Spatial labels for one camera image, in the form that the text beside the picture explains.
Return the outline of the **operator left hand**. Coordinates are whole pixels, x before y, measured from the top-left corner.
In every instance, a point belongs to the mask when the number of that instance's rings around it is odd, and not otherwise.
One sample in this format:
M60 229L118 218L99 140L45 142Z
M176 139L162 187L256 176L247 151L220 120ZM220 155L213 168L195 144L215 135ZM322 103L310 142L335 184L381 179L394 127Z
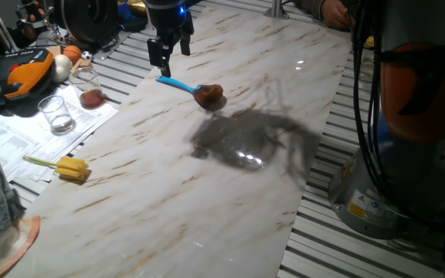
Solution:
M44 31L47 27L42 23L45 17L45 10L41 8L39 2L34 1L32 5L25 6L25 20L27 22L35 23L38 22L38 26L28 25L22 30L22 34L30 41L35 41L37 37Z

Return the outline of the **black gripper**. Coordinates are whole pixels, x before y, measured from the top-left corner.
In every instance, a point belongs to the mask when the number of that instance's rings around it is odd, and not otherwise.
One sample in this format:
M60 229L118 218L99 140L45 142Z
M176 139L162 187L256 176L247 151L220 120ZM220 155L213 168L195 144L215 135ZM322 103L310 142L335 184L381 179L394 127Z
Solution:
M148 18L157 31L155 39L149 39L148 55L150 64L157 67L164 77L170 77L169 59L171 49L167 49L163 42L172 42L180 38L181 53L190 56L191 35L194 34L191 12L184 2L145 2Z

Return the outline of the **seated person right hand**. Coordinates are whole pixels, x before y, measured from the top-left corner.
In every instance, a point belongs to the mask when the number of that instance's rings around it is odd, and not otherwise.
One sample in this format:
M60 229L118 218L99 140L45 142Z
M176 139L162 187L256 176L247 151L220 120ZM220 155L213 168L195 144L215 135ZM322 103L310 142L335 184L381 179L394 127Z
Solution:
M348 10L340 0L324 0L320 11L327 27L337 30L350 29Z

